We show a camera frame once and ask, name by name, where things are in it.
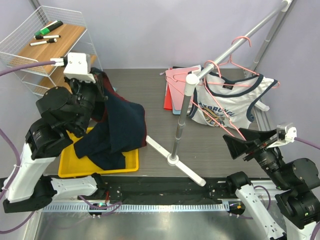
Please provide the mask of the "navy maroon tank top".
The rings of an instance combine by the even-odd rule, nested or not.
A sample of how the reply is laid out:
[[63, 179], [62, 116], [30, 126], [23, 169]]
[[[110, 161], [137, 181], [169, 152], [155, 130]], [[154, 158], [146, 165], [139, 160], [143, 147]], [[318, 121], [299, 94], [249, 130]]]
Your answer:
[[124, 169], [123, 153], [147, 144], [146, 111], [141, 104], [120, 96], [104, 71], [93, 67], [91, 73], [101, 81], [105, 99], [95, 104], [93, 129], [73, 145], [75, 155], [87, 157], [104, 171]]

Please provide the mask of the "white navy tank top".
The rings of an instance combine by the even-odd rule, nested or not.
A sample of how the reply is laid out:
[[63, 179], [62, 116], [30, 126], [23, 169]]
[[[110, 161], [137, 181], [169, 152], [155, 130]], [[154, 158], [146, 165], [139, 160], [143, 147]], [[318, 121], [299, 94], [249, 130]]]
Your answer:
[[252, 110], [261, 97], [272, 89], [270, 85], [267, 81], [262, 86], [249, 90], [196, 85], [188, 115], [202, 125], [248, 129], [255, 120]]

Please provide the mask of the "pink hanger of white top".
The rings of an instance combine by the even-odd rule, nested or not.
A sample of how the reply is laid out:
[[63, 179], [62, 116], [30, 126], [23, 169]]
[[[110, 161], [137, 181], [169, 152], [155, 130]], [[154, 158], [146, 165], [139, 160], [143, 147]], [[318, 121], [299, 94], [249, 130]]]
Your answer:
[[217, 73], [210, 73], [200, 81], [198, 86], [207, 86], [208, 88], [210, 86], [218, 86], [227, 90], [232, 90], [233, 88], [235, 88], [236, 90], [251, 90], [261, 87], [263, 83], [267, 81], [270, 82], [270, 86], [272, 89], [277, 89], [281, 85], [278, 80], [267, 78], [263, 74], [254, 74], [251, 77], [245, 77], [238, 80], [230, 80], [224, 76], [219, 77]]

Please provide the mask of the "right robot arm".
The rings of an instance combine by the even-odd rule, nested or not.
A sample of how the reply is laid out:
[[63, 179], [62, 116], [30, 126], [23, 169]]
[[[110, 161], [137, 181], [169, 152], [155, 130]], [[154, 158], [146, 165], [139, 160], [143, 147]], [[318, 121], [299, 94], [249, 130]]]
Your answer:
[[298, 139], [296, 127], [279, 125], [269, 131], [240, 128], [239, 132], [243, 139], [223, 136], [230, 156], [234, 160], [241, 155], [244, 161], [254, 159], [268, 175], [281, 192], [274, 197], [286, 229], [277, 225], [259, 201], [253, 183], [243, 171], [226, 177], [226, 193], [240, 199], [264, 240], [314, 240], [320, 230], [320, 201], [312, 190], [320, 185], [319, 171], [308, 158], [284, 162], [280, 151], [281, 146]]

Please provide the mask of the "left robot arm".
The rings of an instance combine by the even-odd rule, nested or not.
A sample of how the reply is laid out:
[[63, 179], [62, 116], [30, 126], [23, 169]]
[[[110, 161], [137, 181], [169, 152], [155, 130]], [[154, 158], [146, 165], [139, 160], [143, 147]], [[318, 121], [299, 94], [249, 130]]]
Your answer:
[[104, 101], [100, 71], [66, 73], [67, 86], [56, 86], [36, 101], [40, 118], [29, 128], [18, 163], [9, 177], [0, 180], [7, 214], [34, 212], [60, 198], [86, 196], [102, 199], [107, 188], [98, 173], [81, 178], [45, 176], [44, 171], [73, 144], [70, 134], [83, 137], [97, 107]]

